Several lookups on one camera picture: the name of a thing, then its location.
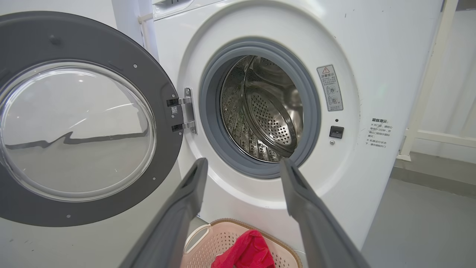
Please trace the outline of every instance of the door hinge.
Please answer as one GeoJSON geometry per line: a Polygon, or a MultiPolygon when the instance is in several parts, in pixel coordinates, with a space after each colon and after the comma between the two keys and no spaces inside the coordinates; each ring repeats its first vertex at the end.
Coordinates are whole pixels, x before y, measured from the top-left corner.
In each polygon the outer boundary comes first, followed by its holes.
{"type": "Polygon", "coordinates": [[[183,121],[186,122],[182,124],[183,129],[189,128],[192,133],[197,134],[191,88],[185,88],[185,97],[183,99],[178,99],[178,103],[182,105],[182,111],[184,115],[183,121]]]}

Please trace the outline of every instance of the red clothing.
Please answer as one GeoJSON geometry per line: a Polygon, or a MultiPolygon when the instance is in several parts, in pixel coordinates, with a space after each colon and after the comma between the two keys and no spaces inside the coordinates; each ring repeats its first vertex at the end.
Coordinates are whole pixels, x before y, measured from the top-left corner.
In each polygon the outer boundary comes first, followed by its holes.
{"type": "Polygon", "coordinates": [[[215,258],[211,268],[275,268],[265,239],[257,230],[249,230],[225,253],[215,258]]]}

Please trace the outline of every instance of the open door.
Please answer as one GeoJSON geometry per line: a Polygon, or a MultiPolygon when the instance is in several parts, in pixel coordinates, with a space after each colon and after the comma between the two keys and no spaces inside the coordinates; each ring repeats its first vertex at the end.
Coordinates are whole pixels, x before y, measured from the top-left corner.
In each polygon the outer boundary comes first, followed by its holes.
{"type": "Polygon", "coordinates": [[[0,17],[0,217],[65,227],[151,194],[183,137],[178,94],[121,32],[72,14],[0,17]]]}

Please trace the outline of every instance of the warning label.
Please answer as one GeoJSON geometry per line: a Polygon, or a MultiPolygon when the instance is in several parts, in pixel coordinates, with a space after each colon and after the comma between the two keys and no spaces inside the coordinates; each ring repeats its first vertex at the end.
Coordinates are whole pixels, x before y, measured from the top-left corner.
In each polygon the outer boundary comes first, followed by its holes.
{"type": "Polygon", "coordinates": [[[367,134],[366,145],[385,149],[392,133],[393,126],[386,119],[372,118],[367,134]]]}
{"type": "Polygon", "coordinates": [[[344,105],[342,103],[342,96],[340,94],[339,83],[337,75],[334,71],[334,66],[327,65],[317,69],[319,78],[321,79],[324,94],[326,95],[327,110],[328,111],[342,111],[344,105]]]}

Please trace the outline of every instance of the laundry basket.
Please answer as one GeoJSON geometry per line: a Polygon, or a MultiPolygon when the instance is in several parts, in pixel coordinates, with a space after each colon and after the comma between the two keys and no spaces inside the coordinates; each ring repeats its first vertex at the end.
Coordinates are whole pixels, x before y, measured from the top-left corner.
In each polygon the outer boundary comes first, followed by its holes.
{"type": "MultiPolygon", "coordinates": [[[[210,268],[216,256],[223,254],[239,236],[251,229],[256,228],[233,219],[220,219],[198,227],[185,242],[180,267],[210,268]],[[205,234],[186,251],[192,238],[205,229],[205,234]]],[[[299,256],[289,246],[267,233],[260,232],[273,256],[276,268],[302,268],[299,256]]]]}

